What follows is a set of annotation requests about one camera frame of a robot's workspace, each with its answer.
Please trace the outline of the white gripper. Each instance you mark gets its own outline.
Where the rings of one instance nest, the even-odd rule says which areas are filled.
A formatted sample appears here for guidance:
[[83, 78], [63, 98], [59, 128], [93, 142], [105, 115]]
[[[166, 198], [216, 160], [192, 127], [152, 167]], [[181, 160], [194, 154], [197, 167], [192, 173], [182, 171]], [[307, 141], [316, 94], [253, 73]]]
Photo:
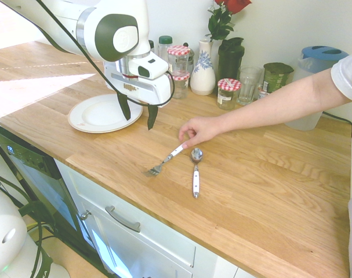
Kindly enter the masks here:
[[153, 80], [147, 78], [126, 78], [117, 71], [115, 63], [104, 62], [104, 74], [110, 83], [120, 92], [117, 93], [119, 106], [126, 120], [131, 118], [128, 98], [149, 104], [147, 127], [151, 130], [158, 115], [158, 106], [166, 105], [171, 98], [170, 80], [163, 74]]

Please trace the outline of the person's bare hand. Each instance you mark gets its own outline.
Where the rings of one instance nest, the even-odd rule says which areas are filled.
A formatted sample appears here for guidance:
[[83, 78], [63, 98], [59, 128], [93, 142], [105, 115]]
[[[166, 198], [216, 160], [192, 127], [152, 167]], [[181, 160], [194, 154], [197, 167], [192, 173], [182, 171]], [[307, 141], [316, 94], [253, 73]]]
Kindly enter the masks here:
[[196, 117], [180, 128], [179, 140], [183, 141], [184, 136], [188, 135], [189, 139], [182, 143], [183, 149], [187, 149], [209, 141], [225, 131], [225, 126], [218, 117]]

